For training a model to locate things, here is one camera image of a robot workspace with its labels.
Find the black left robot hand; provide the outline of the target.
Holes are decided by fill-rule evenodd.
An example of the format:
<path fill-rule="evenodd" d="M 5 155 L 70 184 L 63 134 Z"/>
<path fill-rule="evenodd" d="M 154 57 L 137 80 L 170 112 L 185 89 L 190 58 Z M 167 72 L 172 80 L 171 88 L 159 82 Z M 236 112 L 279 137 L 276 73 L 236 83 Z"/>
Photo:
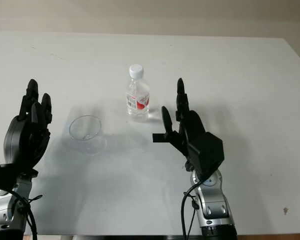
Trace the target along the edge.
<path fill-rule="evenodd" d="M 51 97 L 44 93 L 39 101 L 38 83 L 31 79 L 3 144 L 5 163 L 17 174 L 30 172 L 43 157 L 50 140 L 51 122 Z"/>

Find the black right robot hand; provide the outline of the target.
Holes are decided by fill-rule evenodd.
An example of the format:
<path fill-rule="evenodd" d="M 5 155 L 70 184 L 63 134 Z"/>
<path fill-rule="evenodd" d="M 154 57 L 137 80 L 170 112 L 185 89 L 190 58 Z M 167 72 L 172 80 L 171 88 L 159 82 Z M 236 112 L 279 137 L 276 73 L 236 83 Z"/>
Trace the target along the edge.
<path fill-rule="evenodd" d="M 171 116 L 165 106 L 161 107 L 161 114 L 165 129 L 163 141 L 172 144 L 187 159 L 190 158 L 189 147 L 191 141 L 198 135 L 205 133 L 205 129 L 199 115 L 189 108 L 188 95 L 185 92 L 182 78 L 177 81 L 175 111 L 176 121 L 179 122 L 179 130 L 173 130 Z"/>

